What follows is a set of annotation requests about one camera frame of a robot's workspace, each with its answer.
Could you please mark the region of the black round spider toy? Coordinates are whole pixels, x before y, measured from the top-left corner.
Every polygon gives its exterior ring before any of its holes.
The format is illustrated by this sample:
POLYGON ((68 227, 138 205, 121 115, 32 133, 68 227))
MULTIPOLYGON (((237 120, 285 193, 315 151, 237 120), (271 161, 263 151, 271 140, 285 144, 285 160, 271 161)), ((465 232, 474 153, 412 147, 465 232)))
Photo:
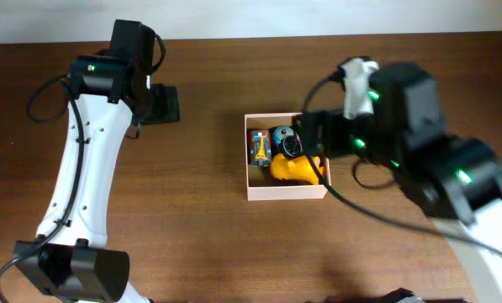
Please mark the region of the black round spider toy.
POLYGON ((283 138, 278 149, 286 158, 295 158, 302 154, 302 146, 296 135, 283 138))

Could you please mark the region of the yellow toy animal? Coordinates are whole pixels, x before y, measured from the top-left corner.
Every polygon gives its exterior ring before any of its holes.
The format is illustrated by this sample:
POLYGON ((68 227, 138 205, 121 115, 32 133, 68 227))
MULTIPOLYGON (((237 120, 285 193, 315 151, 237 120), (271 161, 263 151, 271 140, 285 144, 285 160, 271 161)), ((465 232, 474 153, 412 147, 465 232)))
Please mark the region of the yellow toy animal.
POLYGON ((318 175, 315 173, 306 156, 286 158, 282 153, 277 154, 270 165, 271 175, 280 180, 299 181, 319 185, 318 175))

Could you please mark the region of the blue white toy ball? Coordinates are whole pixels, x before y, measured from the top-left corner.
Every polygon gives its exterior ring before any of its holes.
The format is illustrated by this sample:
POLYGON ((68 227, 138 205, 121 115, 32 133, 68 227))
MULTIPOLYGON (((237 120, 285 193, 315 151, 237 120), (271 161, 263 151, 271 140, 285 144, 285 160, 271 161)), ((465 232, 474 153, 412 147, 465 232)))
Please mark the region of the blue white toy ball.
POLYGON ((276 148, 279 148, 281 141, 287 136, 294 136, 295 132, 290 126, 280 125, 274 129, 272 133, 273 144, 276 148))

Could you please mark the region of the grey red toy truck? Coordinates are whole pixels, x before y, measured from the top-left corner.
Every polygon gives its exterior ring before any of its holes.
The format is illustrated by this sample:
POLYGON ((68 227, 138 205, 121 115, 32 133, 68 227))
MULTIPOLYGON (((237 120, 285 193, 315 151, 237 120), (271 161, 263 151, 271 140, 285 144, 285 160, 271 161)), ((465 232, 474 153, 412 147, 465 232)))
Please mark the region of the grey red toy truck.
POLYGON ((272 163, 271 134, 268 130, 249 132, 249 164, 256 167, 269 167, 272 163))

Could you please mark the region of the pink cardboard box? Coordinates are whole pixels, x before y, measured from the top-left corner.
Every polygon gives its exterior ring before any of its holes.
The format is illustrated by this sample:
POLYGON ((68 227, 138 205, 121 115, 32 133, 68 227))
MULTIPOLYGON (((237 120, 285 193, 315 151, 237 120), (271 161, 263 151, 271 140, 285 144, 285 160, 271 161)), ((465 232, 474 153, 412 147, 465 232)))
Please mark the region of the pink cardboard box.
POLYGON ((281 181, 272 177, 268 167, 250 164, 249 145, 251 130, 271 129, 280 125, 291 125, 298 113, 245 114, 244 135, 246 153, 246 189, 248 201, 323 199, 327 194, 324 185, 312 185, 292 181, 281 181))

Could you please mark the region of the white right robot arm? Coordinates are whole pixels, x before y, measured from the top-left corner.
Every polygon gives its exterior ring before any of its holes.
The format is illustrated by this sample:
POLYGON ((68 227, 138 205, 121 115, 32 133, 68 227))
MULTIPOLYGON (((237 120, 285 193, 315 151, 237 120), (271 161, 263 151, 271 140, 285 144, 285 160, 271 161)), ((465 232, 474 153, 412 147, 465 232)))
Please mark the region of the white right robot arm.
POLYGON ((306 157, 354 155, 387 168, 404 196, 448 240, 481 302, 502 302, 502 162, 476 138, 450 135, 436 79, 414 62, 352 57, 325 78, 339 109, 293 119, 306 157))

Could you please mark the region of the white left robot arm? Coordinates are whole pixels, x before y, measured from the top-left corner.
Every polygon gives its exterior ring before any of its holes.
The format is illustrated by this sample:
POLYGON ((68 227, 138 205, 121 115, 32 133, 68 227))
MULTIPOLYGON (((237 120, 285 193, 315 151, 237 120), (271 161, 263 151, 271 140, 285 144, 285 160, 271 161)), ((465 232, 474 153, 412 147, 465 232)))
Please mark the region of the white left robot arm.
POLYGON ((12 265, 43 295, 64 302, 141 302, 126 252, 107 247, 108 199, 129 128, 181 119, 177 90, 153 84, 166 48, 138 21, 118 19, 110 45, 79 56, 60 76, 69 120, 55 190, 32 242, 12 265))

